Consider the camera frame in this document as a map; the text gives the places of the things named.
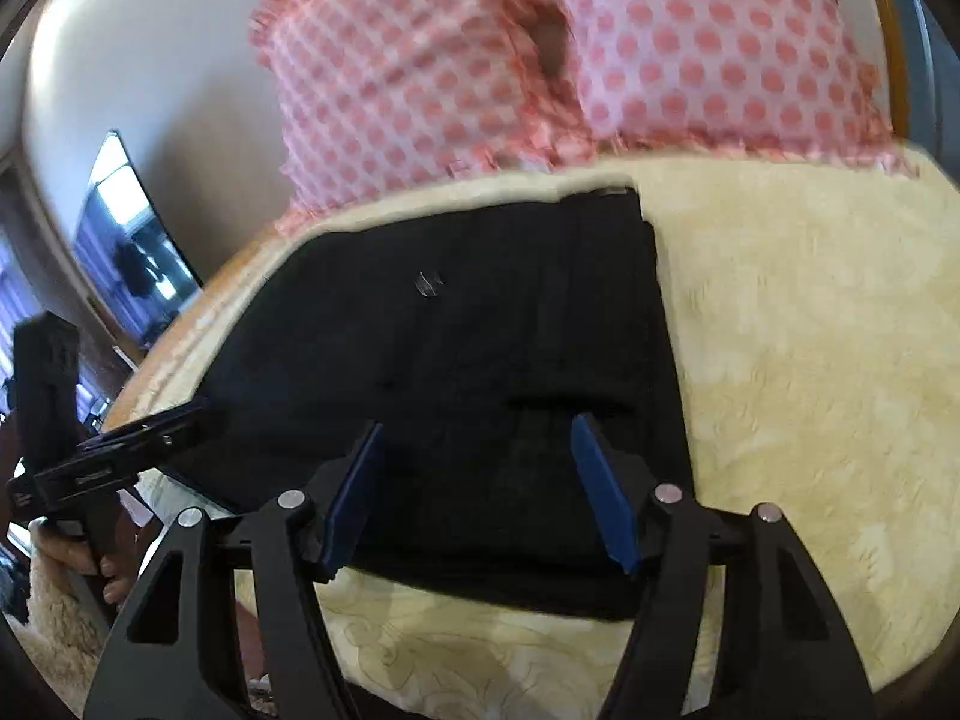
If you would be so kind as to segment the person's left hand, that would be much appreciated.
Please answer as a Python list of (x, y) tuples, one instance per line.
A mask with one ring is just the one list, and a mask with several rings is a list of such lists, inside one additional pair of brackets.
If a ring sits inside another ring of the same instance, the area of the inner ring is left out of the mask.
[(47, 577), (71, 595), (72, 575), (102, 578), (104, 603), (114, 610), (127, 600), (139, 577), (146, 548), (158, 533), (158, 519), (135, 491), (122, 489), (119, 500), (122, 509), (116, 520), (116, 549), (99, 557), (91, 554), (84, 541), (59, 532), (46, 517), (29, 524), (32, 555), (41, 562)]

